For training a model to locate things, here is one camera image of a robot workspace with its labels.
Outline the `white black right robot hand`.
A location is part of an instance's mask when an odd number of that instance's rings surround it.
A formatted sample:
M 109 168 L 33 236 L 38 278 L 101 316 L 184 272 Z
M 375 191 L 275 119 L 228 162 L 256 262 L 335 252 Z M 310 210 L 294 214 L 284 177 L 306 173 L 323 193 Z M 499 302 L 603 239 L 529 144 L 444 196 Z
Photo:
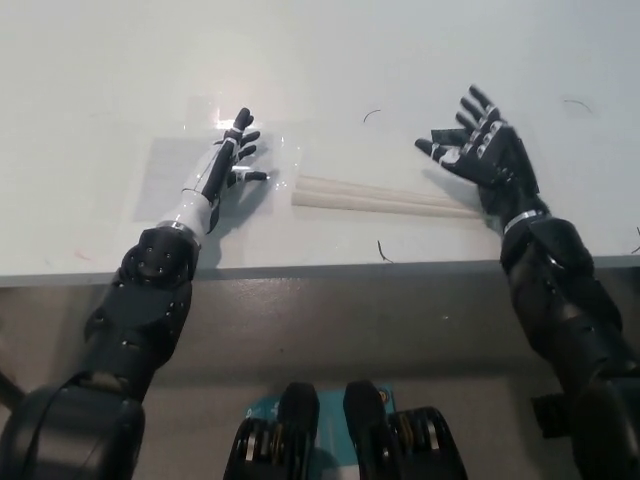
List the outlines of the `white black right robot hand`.
M 455 119 L 461 130 L 449 143 L 419 138 L 415 147 L 451 174 L 475 184 L 485 215 L 503 231 L 550 214 L 524 143 L 498 106 L 472 85 Z

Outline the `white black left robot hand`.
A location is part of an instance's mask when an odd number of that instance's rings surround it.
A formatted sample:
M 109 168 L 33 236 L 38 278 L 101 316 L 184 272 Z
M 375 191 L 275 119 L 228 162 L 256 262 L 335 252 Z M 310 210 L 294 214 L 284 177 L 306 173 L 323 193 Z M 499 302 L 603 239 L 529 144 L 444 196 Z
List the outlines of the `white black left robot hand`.
M 257 151 L 255 142 L 260 133 L 249 129 L 253 121 L 248 108 L 239 111 L 222 138 L 198 159 L 181 189 L 178 204 L 161 218 L 159 228 L 183 232 L 200 245 L 216 227 L 222 197 L 230 188 L 269 179 L 267 173 L 240 164 Z

